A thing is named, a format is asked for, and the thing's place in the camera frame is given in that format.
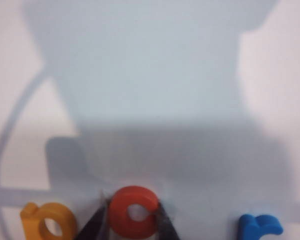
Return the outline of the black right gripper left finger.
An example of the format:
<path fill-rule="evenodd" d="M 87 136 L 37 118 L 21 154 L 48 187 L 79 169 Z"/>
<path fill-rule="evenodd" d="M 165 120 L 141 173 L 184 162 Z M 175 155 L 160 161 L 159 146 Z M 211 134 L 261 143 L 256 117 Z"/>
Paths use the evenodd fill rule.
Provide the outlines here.
<path fill-rule="evenodd" d="M 108 208 L 110 198 L 103 192 L 99 200 L 99 208 L 93 213 L 92 217 L 86 222 L 84 227 L 75 236 L 75 240 L 108 240 Z"/>

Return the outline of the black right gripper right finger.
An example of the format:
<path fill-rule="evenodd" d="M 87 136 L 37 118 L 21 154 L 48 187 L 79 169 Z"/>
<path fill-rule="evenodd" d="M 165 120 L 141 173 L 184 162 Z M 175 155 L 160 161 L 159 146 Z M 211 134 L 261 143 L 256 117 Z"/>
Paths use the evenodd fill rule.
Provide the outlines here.
<path fill-rule="evenodd" d="M 158 202 L 158 208 L 154 215 L 157 228 L 157 240 L 181 239 L 161 201 Z"/>

